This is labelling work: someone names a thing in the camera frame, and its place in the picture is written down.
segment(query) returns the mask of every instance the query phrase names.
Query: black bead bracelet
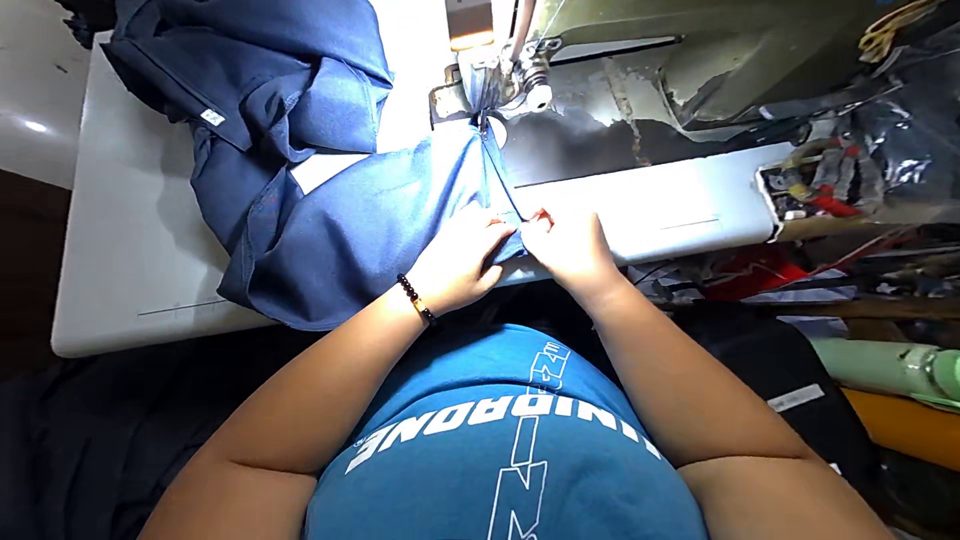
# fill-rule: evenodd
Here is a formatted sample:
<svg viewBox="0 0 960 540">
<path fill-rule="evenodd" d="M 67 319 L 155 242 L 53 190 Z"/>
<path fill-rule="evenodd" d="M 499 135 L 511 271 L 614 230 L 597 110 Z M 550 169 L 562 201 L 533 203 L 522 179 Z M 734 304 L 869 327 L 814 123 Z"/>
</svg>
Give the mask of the black bead bracelet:
<svg viewBox="0 0 960 540">
<path fill-rule="evenodd" d="M 430 323 L 430 326 L 437 326 L 437 317 L 434 317 L 433 313 L 430 312 L 430 308 L 423 303 L 423 300 L 420 299 L 420 295 L 414 290 L 414 286 L 407 281 L 407 277 L 403 274 L 397 274 L 396 282 L 400 283 L 400 286 L 403 287 L 404 292 L 406 292 L 407 296 L 410 298 L 410 302 L 413 303 L 414 308 L 420 312 L 420 315 L 423 315 L 423 317 L 426 318 L 426 321 Z"/>
</svg>

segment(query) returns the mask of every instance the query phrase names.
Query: white label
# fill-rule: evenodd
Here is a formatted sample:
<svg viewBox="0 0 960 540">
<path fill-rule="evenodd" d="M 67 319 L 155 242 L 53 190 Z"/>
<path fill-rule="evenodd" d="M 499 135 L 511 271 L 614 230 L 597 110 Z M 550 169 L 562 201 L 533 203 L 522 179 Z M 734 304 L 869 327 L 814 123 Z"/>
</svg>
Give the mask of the white label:
<svg viewBox="0 0 960 540">
<path fill-rule="evenodd" d="M 812 402 L 825 395 L 824 391 L 820 388 L 820 384 L 810 384 L 799 390 L 794 390 L 793 392 L 788 392 L 778 398 L 769 400 L 767 404 L 776 412 L 784 412 L 787 409 L 791 409 L 797 405 L 803 405 L 806 402 Z"/>
<path fill-rule="evenodd" d="M 216 110 L 213 110 L 213 109 L 207 109 L 207 110 L 201 112 L 201 113 L 200 113 L 200 118 L 202 118 L 202 119 L 206 120 L 207 122 L 213 124 L 214 127 L 219 126 L 220 124 L 223 124 L 223 123 L 224 123 L 224 120 L 226 120 L 226 118 L 224 118 L 223 116 L 221 116 L 220 114 L 218 114 L 217 111 L 216 111 Z"/>
</svg>

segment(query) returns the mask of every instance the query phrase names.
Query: blue t-shirt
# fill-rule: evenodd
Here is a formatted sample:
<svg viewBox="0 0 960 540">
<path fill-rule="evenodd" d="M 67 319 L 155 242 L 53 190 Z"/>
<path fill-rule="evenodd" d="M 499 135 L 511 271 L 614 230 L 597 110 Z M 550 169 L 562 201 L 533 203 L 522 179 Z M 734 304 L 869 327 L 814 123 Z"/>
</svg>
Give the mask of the blue t-shirt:
<svg viewBox="0 0 960 540">
<path fill-rule="evenodd" d="M 707 538 L 623 392 L 524 327 L 418 343 L 350 441 L 308 540 Z"/>
</svg>

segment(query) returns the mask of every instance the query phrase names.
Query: green tube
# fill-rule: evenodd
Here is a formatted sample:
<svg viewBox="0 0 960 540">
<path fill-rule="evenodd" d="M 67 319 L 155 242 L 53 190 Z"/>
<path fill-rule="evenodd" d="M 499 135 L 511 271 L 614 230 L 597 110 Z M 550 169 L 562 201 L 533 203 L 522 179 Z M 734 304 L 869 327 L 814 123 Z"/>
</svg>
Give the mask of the green tube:
<svg viewBox="0 0 960 540">
<path fill-rule="evenodd" d="M 836 338 L 810 343 L 830 376 L 850 388 L 960 401 L 960 351 Z"/>
</svg>

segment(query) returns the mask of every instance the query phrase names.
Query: person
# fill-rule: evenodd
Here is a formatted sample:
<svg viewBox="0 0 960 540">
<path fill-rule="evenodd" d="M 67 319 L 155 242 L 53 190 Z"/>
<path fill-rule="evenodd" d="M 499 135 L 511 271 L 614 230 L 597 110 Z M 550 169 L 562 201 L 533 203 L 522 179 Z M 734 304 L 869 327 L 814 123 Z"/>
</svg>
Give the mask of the person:
<svg viewBox="0 0 960 540">
<path fill-rule="evenodd" d="M 462 210 L 407 281 L 436 316 L 465 307 L 501 277 L 484 261 L 514 231 Z M 624 391 L 523 327 L 418 342 L 428 318 L 398 284 L 256 390 L 141 538 L 891 537 L 619 273 L 595 214 L 541 210 L 520 234 L 592 319 Z"/>
</svg>

